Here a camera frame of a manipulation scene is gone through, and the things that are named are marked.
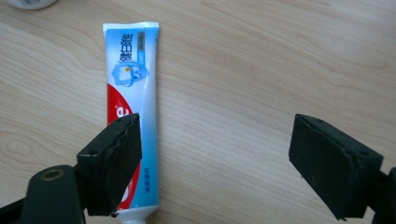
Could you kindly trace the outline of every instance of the toothpaste tube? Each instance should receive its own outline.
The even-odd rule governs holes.
[[[117,218],[146,223],[159,206],[155,60],[159,24],[107,23],[103,26],[107,65],[107,124],[140,115],[143,158],[125,190]]]

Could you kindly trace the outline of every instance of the light wooden surface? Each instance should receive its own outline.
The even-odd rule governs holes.
[[[104,22],[158,21],[161,208],[149,224],[338,223],[289,162],[296,113],[396,166],[393,0],[0,2],[0,206],[106,125]],[[348,223],[371,223],[365,219]],[[119,223],[89,217],[89,223]]]

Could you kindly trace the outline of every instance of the blue graphic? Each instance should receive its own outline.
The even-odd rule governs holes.
[[[130,87],[134,82],[146,77],[147,70],[144,66],[132,62],[120,62],[113,69],[111,75],[114,77],[116,85]]]

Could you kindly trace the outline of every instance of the black mechanical part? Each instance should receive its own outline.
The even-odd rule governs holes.
[[[34,175],[26,198],[0,208],[0,223],[85,223],[110,216],[142,159],[139,115],[116,119],[77,155],[78,164]]]
[[[377,152],[321,119],[297,114],[289,157],[337,219],[363,217],[370,206],[373,223],[394,223],[396,178],[380,171]]]

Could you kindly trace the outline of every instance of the wooden table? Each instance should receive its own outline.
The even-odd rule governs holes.
[[[3,0],[0,206],[40,170],[76,164],[106,127],[102,24],[137,21],[161,25],[161,208],[149,224],[338,223],[289,162],[296,113],[384,155],[385,173],[396,165],[393,0],[59,0],[35,11]]]

